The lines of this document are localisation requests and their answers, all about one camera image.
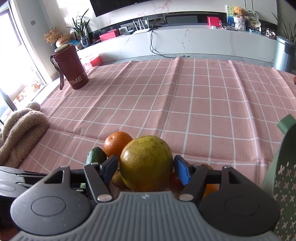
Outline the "orange tangerine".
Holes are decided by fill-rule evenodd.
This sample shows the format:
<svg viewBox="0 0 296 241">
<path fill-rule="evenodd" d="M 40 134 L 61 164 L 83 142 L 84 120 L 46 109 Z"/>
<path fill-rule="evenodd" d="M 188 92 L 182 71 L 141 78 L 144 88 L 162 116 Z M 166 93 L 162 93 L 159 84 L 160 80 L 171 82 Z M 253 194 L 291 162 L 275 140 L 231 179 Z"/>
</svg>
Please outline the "orange tangerine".
<svg viewBox="0 0 296 241">
<path fill-rule="evenodd" d="M 114 132 L 106 138 L 103 150 L 107 157 L 115 155 L 118 159 L 120 159 L 121 152 L 132 140 L 133 138 L 126 132 Z"/>
</svg>

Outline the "brown kiwi fruit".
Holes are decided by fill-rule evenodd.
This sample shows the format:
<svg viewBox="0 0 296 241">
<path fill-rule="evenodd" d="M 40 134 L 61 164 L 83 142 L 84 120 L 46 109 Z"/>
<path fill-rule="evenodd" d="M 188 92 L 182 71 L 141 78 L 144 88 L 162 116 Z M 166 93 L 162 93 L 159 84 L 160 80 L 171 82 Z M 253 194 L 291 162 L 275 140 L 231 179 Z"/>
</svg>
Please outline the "brown kiwi fruit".
<svg viewBox="0 0 296 241">
<path fill-rule="evenodd" d="M 120 169 L 116 170 L 111 181 L 112 181 L 112 184 L 118 188 L 121 188 L 121 189 L 127 188 L 126 184 L 124 183 L 124 181 L 122 179 Z"/>
</svg>

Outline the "green avocado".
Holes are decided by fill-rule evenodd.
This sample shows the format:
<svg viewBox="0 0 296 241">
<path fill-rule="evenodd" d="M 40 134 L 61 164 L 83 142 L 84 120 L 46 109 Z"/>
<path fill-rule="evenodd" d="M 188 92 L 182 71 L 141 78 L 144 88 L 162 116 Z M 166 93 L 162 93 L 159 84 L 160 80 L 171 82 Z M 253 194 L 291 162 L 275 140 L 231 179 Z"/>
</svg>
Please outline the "green avocado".
<svg viewBox="0 0 296 241">
<path fill-rule="evenodd" d="M 91 163 L 99 163 L 102 164 L 107 160 L 107 155 L 103 149 L 100 147 L 95 147 L 89 151 L 86 157 L 85 165 L 89 165 Z"/>
</svg>

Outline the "pink checkered tablecloth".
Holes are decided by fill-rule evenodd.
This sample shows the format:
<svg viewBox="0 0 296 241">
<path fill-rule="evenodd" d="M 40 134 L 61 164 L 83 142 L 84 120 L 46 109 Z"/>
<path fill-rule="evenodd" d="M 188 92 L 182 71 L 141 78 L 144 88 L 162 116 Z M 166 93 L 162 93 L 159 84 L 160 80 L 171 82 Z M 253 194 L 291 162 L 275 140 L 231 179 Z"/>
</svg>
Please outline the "pink checkered tablecloth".
<svg viewBox="0 0 296 241">
<path fill-rule="evenodd" d="M 112 133 L 155 135 L 174 154 L 214 169 L 231 165 L 261 184 L 295 115 L 294 75 L 238 61 L 165 59 L 95 67 L 89 82 L 42 103 L 50 127 L 22 162 L 26 171 L 80 169 Z"/>
</svg>

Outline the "green colander bowl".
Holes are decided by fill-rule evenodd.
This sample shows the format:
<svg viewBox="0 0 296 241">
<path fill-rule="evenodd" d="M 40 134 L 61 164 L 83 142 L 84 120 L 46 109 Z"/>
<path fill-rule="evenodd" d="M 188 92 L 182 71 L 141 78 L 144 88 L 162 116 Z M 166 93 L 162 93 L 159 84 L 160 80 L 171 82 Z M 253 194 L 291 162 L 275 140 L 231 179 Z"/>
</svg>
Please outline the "green colander bowl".
<svg viewBox="0 0 296 241">
<path fill-rule="evenodd" d="M 295 240 L 295 118 L 288 114 L 277 126 L 283 133 L 283 140 L 267 170 L 261 188 L 269 193 L 280 207 L 280 219 L 274 233 L 281 240 Z"/>
</svg>

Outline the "dark red tumbler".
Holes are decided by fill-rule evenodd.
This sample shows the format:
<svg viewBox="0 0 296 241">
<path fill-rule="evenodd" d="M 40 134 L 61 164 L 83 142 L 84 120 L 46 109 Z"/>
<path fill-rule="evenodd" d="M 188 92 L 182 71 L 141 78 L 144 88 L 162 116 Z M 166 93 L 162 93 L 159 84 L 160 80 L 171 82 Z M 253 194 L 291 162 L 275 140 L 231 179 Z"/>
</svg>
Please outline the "dark red tumbler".
<svg viewBox="0 0 296 241">
<path fill-rule="evenodd" d="M 80 89 L 89 82 L 89 78 L 73 44 L 61 45 L 50 56 L 50 61 L 58 72 L 60 90 L 64 87 L 65 78 L 74 90 Z"/>
</svg>

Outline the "white marble tv console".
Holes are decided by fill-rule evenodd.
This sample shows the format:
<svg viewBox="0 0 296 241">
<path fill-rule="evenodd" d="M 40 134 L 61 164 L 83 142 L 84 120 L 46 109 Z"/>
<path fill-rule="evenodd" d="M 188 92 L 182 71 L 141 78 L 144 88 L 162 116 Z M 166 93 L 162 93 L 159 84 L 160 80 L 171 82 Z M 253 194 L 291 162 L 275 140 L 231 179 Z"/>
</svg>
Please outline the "white marble tv console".
<svg viewBox="0 0 296 241">
<path fill-rule="evenodd" d="M 271 63 L 275 51 L 276 40 L 261 35 L 186 25 L 119 36 L 79 50 L 77 54 L 80 58 L 99 56 L 103 63 L 143 56 L 250 59 Z"/>
</svg>

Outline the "pink box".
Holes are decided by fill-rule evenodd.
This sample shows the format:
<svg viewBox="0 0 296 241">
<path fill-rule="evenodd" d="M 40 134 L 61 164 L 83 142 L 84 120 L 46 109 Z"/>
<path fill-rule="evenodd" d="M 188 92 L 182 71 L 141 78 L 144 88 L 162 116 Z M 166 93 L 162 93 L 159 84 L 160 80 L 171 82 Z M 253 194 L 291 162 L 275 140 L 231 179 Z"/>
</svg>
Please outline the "pink box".
<svg viewBox="0 0 296 241">
<path fill-rule="evenodd" d="M 110 31 L 106 32 L 105 34 L 100 35 L 99 39 L 101 41 L 106 41 L 106 40 L 109 40 L 109 39 L 116 38 L 118 36 L 120 36 L 119 30 L 115 29 L 115 30 L 110 30 Z"/>
</svg>

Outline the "dried flower bouquet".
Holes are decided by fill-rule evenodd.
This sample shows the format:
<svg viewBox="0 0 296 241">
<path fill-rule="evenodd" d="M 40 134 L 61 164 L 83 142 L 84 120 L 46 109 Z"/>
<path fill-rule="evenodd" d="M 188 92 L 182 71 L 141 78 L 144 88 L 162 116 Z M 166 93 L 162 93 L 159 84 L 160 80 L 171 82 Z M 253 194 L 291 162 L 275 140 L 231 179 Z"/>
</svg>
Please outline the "dried flower bouquet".
<svg viewBox="0 0 296 241">
<path fill-rule="evenodd" d="M 61 33 L 57 27 L 50 29 L 44 34 L 44 40 L 51 45 L 55 44 L 61 38 Z"/>
</svg>

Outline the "green potted plant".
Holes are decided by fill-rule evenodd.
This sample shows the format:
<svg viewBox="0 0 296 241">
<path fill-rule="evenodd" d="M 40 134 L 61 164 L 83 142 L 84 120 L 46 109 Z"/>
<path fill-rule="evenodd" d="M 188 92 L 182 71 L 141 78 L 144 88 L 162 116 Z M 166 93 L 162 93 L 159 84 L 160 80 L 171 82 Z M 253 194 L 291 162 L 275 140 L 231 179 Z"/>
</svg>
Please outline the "green potted plant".
<svg viewBox="0 0 296 241">
<path fill-rule="evenodd" d="M 87 48 L 90 46 L 90 40 L 88 37 L 87 27 L 89 25 L 90 19 L 85 20 L 85 15 L 88 12 L 88 9 L 84 12 L 83 15 L 77 16 L 76 18 L 72 18 L 72 28 L 80 37 L 80 44 L 83 48 Z"/>
</svg>

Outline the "silver trash can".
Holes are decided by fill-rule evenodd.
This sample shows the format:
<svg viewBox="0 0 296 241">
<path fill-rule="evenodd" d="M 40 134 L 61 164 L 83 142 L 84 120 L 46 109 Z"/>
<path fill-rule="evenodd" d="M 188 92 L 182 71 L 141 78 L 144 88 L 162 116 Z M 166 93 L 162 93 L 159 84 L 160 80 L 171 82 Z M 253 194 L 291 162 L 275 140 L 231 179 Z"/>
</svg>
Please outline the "silver trash can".
<svg viewBox="0 0 296 241">
<path fill-rule="evenodd" d="M 291 73 L 295 62 L 295 49 L 295 43 L 282 36 L 277 36 L 274 68 Z"/>
</svg>

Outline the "white wifi router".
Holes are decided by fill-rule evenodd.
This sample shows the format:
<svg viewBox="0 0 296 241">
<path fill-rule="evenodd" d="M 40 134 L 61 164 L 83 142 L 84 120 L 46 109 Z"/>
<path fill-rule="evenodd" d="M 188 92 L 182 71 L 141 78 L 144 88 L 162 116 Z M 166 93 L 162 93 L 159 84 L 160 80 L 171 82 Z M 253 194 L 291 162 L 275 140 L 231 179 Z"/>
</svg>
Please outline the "white wifi router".
<svg viewBox="0 0 296 241">
<path fill-rule="evenodd" d="M 142 19 L 138 19 L 137 21 L 133 21 L 135 31 L 134 34 L 141 34 L 146 33 L 150 31 L 149 22 L 147 22 L 146 25 L 144 25 L 144 22 Z"/>
</svg>

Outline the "red box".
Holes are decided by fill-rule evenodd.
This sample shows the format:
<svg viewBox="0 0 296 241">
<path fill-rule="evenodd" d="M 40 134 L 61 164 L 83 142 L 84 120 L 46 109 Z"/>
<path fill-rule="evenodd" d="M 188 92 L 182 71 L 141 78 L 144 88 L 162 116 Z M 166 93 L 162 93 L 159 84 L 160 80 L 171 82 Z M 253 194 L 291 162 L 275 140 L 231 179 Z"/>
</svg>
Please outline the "red box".
<svg viewBox="0 0 296 241">
<path fill-rule="evenodd" d="M 217 16 L 208 16 L 207 22 L 211 29 L 221 28 L 222 21 Z"/>
</svg>

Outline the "teddy bear bouquet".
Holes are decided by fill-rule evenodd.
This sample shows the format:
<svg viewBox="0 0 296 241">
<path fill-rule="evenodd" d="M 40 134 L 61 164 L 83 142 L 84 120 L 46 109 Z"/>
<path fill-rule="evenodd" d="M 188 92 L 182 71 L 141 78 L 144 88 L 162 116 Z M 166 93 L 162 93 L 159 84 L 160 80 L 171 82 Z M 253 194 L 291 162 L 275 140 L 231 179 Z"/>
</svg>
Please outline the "teddy bear bouquet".
<svg viewBox="0 0 296 241">
<path fill-rule="evenodd" d="M 233 20 L 236 30 L 245 31 L 245 21 L 249 20 L 249 13 L 244 8 L 235 6 L 233 9 Z"/>
</svg>

